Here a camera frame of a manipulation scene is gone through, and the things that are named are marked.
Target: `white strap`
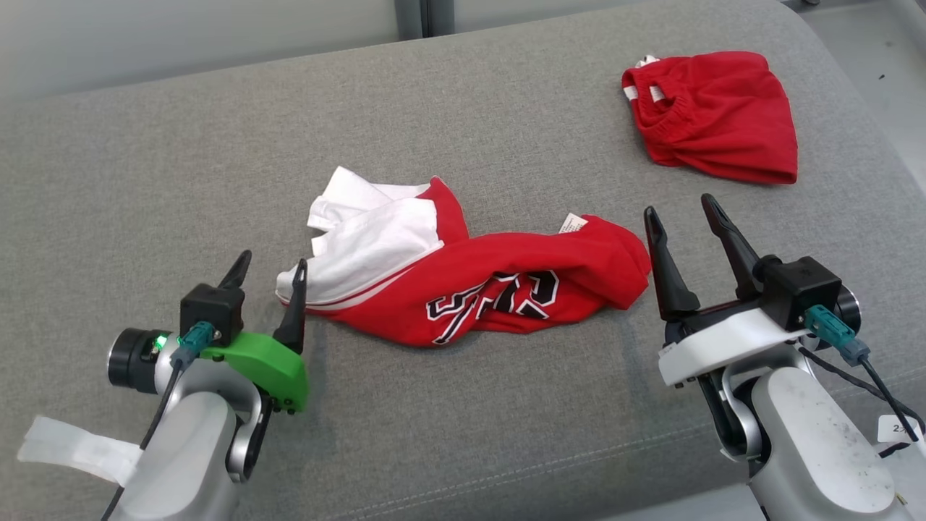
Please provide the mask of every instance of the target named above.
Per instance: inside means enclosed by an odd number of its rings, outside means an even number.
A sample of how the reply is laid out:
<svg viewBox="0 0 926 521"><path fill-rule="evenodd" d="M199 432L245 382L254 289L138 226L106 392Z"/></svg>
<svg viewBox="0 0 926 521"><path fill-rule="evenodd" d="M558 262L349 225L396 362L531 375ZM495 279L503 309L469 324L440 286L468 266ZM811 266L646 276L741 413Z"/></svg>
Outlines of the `white strap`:
<svg viewBox="0 0 926 521"><path fill-rule="evenodd" d="M36 416L17 459L76 468L125 486L142 457L138 445L91 434L82 428Z"/></svg>

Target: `clothing tag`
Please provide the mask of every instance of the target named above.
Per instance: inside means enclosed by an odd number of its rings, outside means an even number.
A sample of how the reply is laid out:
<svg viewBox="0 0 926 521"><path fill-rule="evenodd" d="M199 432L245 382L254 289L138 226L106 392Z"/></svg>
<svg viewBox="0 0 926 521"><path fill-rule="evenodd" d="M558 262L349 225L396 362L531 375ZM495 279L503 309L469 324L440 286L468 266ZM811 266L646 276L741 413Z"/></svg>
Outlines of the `clothing tag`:
<svg viewBox="0 0 926 521"><path fill-rule="evenodd" d="M563 222L563 225L560 226L559 232L561 234L568 234L569 232L577 232L582 229L582 227L588 224L588 221L579 217L574 213L570 213L566 216L566 221Z"/></svg>
<svg viewBox="0 0 926 521"><path fill-rule="evenodd" d="M640 69L644 65L649 65L651 63L656 63L658 61L659 61L659 58L655 56L651 56L651 55L646 55L646 57L644 57L643 59L637 62L636 68Z"/></svg>

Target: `gray fabric surface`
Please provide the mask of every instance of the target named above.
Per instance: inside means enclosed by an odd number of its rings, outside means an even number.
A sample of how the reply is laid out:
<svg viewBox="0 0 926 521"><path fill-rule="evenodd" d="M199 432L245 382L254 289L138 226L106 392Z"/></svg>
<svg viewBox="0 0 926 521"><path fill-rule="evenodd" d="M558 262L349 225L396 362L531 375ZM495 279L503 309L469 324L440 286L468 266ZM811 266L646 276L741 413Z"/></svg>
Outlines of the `gray fabric surface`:
<svg viewBox="0 0 926 521"><path fill-rule="evenodd" d="M762 53L781 78L796 185L647 158L620 74L722 49ZM109 386L112 337L176 327L184 293L243 248L245 322L272 331L274 277L309 253L308 205L339 164L380 183L442 176L474 234L552 233L573 211L642 236L656 205L705 304L734 288L701 214L710 192L760 254L844 278L876 366L926 410L926 203L861 99L776 2L656 1L0 108L0 517L103 511L113 486L15 461L32 417L141 439L156 399ZM584 324L432 352L319 318L307 336L309 411L271 422L236 519L575 519L745 478L700 392L662 384L651 290ZM887 408L821 378L871 434Z"/></svg>

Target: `label sticker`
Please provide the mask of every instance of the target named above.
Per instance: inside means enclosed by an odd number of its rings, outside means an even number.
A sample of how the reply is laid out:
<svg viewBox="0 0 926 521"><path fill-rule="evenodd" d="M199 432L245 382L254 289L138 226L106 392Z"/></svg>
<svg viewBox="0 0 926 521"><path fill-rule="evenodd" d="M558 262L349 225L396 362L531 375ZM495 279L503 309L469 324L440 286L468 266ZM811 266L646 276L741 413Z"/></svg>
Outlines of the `label sticker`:
<svg viewBox="0 0 926 521"><path fill-rule="evenodd" d="M918 438L922 438L920 433L920 425L916 420L907 416L907 421L910 422L910 426L913 427L913 431L916 433ZM907 434L907 431L904 429L904 426L900 425L900 419L897 418L895 414L885 414L878 418L878 441L881 443L912 443L910 436Z"/></svg>

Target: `cable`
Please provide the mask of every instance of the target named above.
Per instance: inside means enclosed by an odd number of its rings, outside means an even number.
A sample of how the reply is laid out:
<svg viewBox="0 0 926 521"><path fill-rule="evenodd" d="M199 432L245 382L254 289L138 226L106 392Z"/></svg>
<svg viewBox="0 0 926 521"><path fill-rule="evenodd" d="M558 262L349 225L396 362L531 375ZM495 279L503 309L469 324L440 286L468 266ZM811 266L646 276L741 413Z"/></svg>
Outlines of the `cable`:
<svg viewBox="0 0 926 521"><path fill-rule="evenodd" d="M155 435L157 430L157 425L161 423L161 417L164 415L164 410L167 409L168 400L170 395L173 394L174 386L177 385L177 378L180 377L182 372L181 367L183 366L182 362L176 361L173 364L173 371L170 372L170 380L168 380L168 386L164 388L164 393L161 395L161 402L157 405L157 411L155 411L155 417L151 420L151 425L148 426L148 432L144 433L144 438L142 442L138 444L138 448L145 450L148 447L148 443L151 442L151 437ZM100 521L107 521L113 512L116 510L116 505L119 504L119 500L122 498L122 492L125 491L125 488L119 486L116 489L116 493L113 494L113 499L109 501L109 506L106 508L106 511L103 512L103 516L100 517Z"/></svg>
<svg viewBox="0 0 926 521"><path fill-rule="evenodd" d="M902 451L903 449L906 449L909 446L910 446L909 443L895 443L894 445L891 445L887 449L884 449L883 451L878 452L878 455L881 457L881 459L884 459L897 451Z"/></svg>
<svg viewBox="0 0 926 521"><path fill-rule="evenodd" d="M914 442L920 441L916 431L914 431L913 427L910 426L910 422L907 420L907 416L903 411L900 410L900 406L897 405L897 400L894 399L894 395L891 394L891 391L888 390L887 386L884 384L884 381L881 380L878 372L875 371L874 367L871 366L871 361L869 361L868 355L861 357L859 361L861 362L862 367L865 368L865 371L868 372L869 376L871 376L871 380L874 382L874 385L878 386L878 390L884 395L884 400L887 401L887 404L891 406L894 414L897 415L897 419L900 420L900 425L903 426L904 430L907 431L907 435L910 436L910 439L912 439Z"/></svg>
<svg viewBox="0 0 926 521"><path fill-rule="evenodd" d="M880 400L887 401L887 398L884 396L884 394L883 394L878 388L876 388L875 386L873 386L872 384L870 384L870 383L868 383L868 382L866 382L866 381L864 381L864 380L862 380L862 379L859 379L859 378L857 378L857 377L855 377L855 376L852 376L852 375L850 375L849 373L847 373L846 371L843 371L842 369L836 367L835 365L833 365L833 364L831 364L831 363L829 363L829 362L826 362L825 360L823 360L823 359L820 358L819 356L817 356L817 355L815 355L814 353L812 353L812 352L810 352L809 350L807 350L807 348L800 348L800 349L798 349L798 351L799 351L802 355L804 355L805 357L807 357L808 359L810 359L811 361L813 361L816 365L818 365L818 366L819 366L821 369L823 369L824 371L829 371L830 373L833 373L834 375L837 375L837 376L843 378L843 380L845 380L846 382L852 384L853 386L856 386L856 387L858 387L858 388L863 388L863 389L867 390L867 391L868 391L869 393L871 393L874 397L876 397L876 398L878 398L878 399L880 399ZM903 412L903 413L904 413L905 415L907 415L907 416L910 416L911 418L914 418L914 419L917 421L917 423L920 424L920 432L926 432L926 422L923 422L923 419L920 417L919 414L916 414L912 409L910 409L909 407L907 407L906 405L904 405L903 403L901 403L901 402L898 401L898 400L895 400L895 404L897 405L897 408L898 408L901 412Z"/></svg>

